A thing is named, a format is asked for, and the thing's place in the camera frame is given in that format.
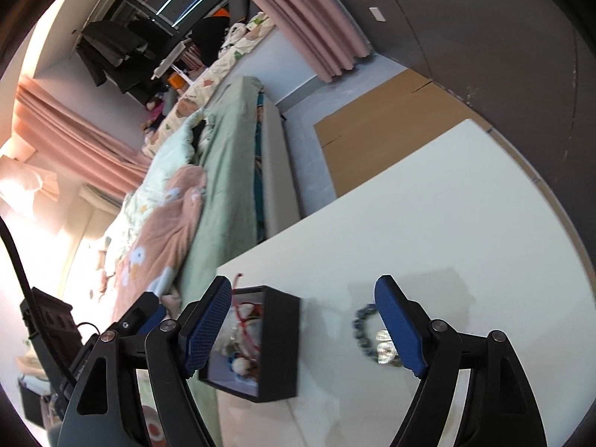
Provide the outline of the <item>black jewelry box white interior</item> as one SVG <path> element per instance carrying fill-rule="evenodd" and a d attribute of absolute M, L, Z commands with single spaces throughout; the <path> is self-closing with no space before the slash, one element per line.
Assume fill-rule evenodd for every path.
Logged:
<path fill-rule="evenodd" d="M 298 393 L 301 300 L 270 286 L 234 289 L 231 306 L 207 362 L 202 383 L 252 403 L 288 400 Z M 256 383 L 229 370 L 234 352 L 258 362 Z"/>

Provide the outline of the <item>pink duck pattern blanket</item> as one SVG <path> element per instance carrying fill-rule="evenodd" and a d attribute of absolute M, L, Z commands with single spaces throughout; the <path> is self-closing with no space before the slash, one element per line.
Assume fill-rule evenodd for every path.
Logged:
<path fill-rule="evenodd" d="M 139 236 L 118 263 L 112 320 L 119 320 L 149 292 L 173 318 L 181 312 L 181 297 L 174 280 L 195 237 L 202 213 L 207 175 L 199 165 L 177 170 Z"/>

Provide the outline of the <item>white side table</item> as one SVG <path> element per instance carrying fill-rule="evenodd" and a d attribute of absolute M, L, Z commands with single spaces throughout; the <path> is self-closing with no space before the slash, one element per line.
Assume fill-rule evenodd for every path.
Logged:
<path fill-rule="evenodd" d="M 506 333 L 549 445 L 563 445 L 594 402 L 589 276 L 538 187 L 470 120 L 219 272 L 302 301 L 297 397 L 253 404 L 221 394 L 227 446 L 391 442 L 418 382 L 366 359 L 352 335 L 384 275 L 454 329 Z"/>

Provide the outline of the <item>pink curtain left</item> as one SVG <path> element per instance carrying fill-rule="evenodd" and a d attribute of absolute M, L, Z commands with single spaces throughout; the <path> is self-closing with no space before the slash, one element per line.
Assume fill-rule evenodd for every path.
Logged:
<path fill-rule="evenodd" d="M 13 132 L 37 152 L 121 200 L 137 189 L 150 159 L 98 128 L 24 77 L 17 84 Z"/>

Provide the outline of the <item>pink curtain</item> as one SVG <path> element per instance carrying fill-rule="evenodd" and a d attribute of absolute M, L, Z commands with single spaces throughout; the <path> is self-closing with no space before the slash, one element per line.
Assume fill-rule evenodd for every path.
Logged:
<path fill-rule="evenodd" d="M 98 128 L 24 77 L 17 84 L 13 132 L 37 152 L 121 200 L 137 189 L 150 159 Z"/>
<path fill-rule="evenodd" d="M 272 17 L 325 83 L 350 71 L 372 47 L 338 0 L 251 0 Z"/>

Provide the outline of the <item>plush toys pile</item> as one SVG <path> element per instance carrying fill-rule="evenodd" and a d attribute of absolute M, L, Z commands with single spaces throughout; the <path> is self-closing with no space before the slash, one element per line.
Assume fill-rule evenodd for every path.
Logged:
<path fill-rule="evenodd" d="M 161 125 L 162 121 L 170 113 L 174 104 L 175 98 L 161 97 L 157 95 L 146 103 L 146 110 L 149 111 L 149 119 L 142 124 L 142 132 L 144 136 L 153 134 Z"/>

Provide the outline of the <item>green bed sheet mattress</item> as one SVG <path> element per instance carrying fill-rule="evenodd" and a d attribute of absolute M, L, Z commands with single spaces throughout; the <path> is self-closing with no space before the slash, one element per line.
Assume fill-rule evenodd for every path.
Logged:
<path fill-rule="evenodd" d="M 254 165 L 262 89 L 256 78 L 236 78 L 205 109 L 207 143 L 198 158 L 207 175 L 204 204 L 175 279 L 185 305 L 203 296 L 219 266 L 258 243 Z"/>

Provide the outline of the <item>small white folding table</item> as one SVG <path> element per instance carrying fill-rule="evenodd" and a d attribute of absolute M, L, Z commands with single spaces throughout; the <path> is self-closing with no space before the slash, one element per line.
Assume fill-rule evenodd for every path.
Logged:
<path fill-rule="evenodd" d="M 191 39 L 184 39 L 184 41 L 178 42 L 173 49 L 166 55 L 166 58 L 159 63 L 159 65 L 153 70 L 152 79 L 160 79 L 163 74 L 169 69 L 175 61 L 177 61 L 181 55 L 186 51 L 186 48 L 191 44 Z"/>

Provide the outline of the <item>hanging dark clothes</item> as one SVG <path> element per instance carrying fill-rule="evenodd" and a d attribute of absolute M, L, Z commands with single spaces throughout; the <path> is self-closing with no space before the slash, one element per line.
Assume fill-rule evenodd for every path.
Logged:
<path fill-rule="evenodd" d="M 161 89 L 152 79 L 158 63 L 149 44 L 118 23 L 100 20 L 86 25 L 76 52 L 96 87 L 111 82 L 140 105 L 149 103 Z"/>

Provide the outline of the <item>flattened brown cardboard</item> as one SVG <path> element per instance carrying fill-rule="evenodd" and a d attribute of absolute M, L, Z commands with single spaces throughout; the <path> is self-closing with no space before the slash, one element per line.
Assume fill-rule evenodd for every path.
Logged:
<path fill-rule="evenodd" d="M 340 197 L 466 119 L 491 129 L 457 97 L 406 70 L 323 118 L 315 131 Z"/>

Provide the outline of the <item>pink curtain right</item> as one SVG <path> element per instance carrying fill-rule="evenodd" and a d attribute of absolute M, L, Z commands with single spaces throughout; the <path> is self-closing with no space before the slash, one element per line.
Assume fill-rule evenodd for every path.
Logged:
<path fill-rule="evenodd" d="M 272 17 L 325 83 L 350 71 L 372 47 L 338 0 L 251 0 Z"/>

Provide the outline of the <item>dark wood wall panel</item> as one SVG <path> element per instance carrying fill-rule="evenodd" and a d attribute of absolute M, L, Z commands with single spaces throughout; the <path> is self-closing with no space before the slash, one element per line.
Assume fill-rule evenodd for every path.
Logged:
<path fill-rule="evenodd" d="M 594 249 L 595 0 L 340 1 L 378 53 L 488 120 Z"/>

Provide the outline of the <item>white wall socket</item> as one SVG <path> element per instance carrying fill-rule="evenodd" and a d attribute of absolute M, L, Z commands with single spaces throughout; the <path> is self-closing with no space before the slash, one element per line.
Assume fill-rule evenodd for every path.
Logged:
<path fill-rule="evenodd" d="M 369 8 L 370 13 L 372 13 L 373 17 L 375 18 L 376 21 L 378 22 L 386 22 L 386 18 L 384 16 L 384 14 L 382 13 L 382 11 L 376 7 L 376 6 L 371 6 Z"/>

